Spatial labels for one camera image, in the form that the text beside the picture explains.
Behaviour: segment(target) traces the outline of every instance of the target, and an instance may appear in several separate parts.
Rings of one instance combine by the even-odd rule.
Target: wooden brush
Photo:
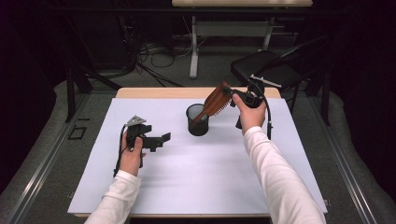
[[[213,116],[217,115],[224,109],[231,101],[231,95],[227,94],[224,88],[229,88],[227,82],[222,81],[209,96],[205,99],[204,109],[202,112],[192,120],[192,123],[197,123],[204,115]]]

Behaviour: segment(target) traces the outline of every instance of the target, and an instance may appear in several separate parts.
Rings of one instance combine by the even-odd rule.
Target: long-sleeved white shirt
[[[326,223],[303,180],[261,127],[247,130],[244,144],[262,184],[270,216],[275,224]]]
[[[326,223],[303,180],[261,127],[247,130],[244,144],[262,184],[270,216],[275,224]],[[119,170],[109,191],[86,223],[124,223],[136,199],[140,181],[140,178]]]
[[[108,192],[85,223],[124,223],[139,192],[140,182],[140,178],[119,170]]]

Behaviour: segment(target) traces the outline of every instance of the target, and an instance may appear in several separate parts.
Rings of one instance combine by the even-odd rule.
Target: pen holder
[[[209,130],[209,116],[203,115],[200,120],[197,122],[193,122],[195,119],[204,109],[204,105],[195,104],[190,105],[189,108],[186,110],[187,120],[188,120],[188,127],[190,134],[194,136],[202,136],[207,133]]]

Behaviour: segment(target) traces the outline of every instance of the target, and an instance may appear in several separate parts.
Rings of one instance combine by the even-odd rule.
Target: hand
[[[143,140],[136,137],[134,140],[134,150],[130,151],[126,144],[126,132],[122,136],[122,148],[127,148],[123,151],[120,160],[120,170],[125,171],[131,175],[137,176],[140,166],[140,152],[142,151]]]
[[[238,94],[233,94],[233,102],[238,106],[241,112],[240,120],[242,125],[242,134],[254,126],[262,127],[265,121],[265,109],[266,104],[262,102],[257,108],[250,108],[245,105],[244,101],[239,97]]]

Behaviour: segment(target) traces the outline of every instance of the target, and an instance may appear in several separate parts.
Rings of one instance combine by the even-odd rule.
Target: black chair
[[[317,56],[328,41],[329,37],[324,35],[294,46],[281,55],[263,50],[232,62],[231,71],[243,86],[246,86],[250,76],[254,75],[278,85],[266,86],[276,87],[279,92],[294,87],[293,97],[287,100],[291,100],[292,113],[300,84],[320,69],[320,60],[315,59],[319,59]]]

